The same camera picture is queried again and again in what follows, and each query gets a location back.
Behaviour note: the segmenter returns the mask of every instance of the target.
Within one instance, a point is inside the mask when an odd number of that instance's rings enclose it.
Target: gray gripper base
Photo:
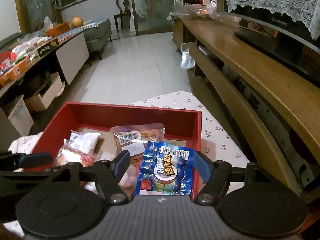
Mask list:
[[[35,240],[26,236],[26,240]],[[102,221],[74,240],[247,240],[229,228],[216,210],[194,204],[189,196],[135,196],[111,207]],[[298,236],[285,239],[299,240]]]

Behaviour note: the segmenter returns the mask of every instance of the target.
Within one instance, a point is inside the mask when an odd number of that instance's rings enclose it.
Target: white wall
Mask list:
[[[120,0],[119,4],[123,7],[123,0]],[[70,22],[73,16],[81,17],[84,22],[101,18],[109,18],[111,22],[111,29],[116,30],[113,16],[119,13],[116,0],[86,0],[82,3],[78,3],[64,9],[62,11],[62,18],[64,22]],[[121,28],[120,19],[118,20],[119,28]]]
[[[20,32],[15,0],[0,0],[0,40]]]

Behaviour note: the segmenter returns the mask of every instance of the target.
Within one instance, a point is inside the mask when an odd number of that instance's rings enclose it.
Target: blue snack bag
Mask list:
[[[148,142],[136,195],[188,195],[192,187],[194,150],[167,142]]]

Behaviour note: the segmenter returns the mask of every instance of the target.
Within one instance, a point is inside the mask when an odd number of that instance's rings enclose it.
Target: red tray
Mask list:
[[[143,106],[118,106],[67,102],[45,128],[32,153],[50,152],[55,159],[63,139],[79,128],[109,131],[113,126],[163,123],[165,139],[186,141],[186,147],[201,149],[201,111]],[[53,164],[28,171],[44,171]],[[199,174],[193,172],[192,199],[198,193]]]

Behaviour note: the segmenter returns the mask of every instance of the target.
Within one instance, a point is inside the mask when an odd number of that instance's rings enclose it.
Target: barcode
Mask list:
[[[161,146],[160,153],[170,154],[170,155],[176,155],[181,158],[184,158],[185,160],[188,160],[189,158],[189,151],[184,150],[175,150],[167,146]]]
[[[141,139],[141,134],[139,132],[125,133],[117,135],[120,141],[120,144],[123,145],[127,142],[131,142],[137,139]]]

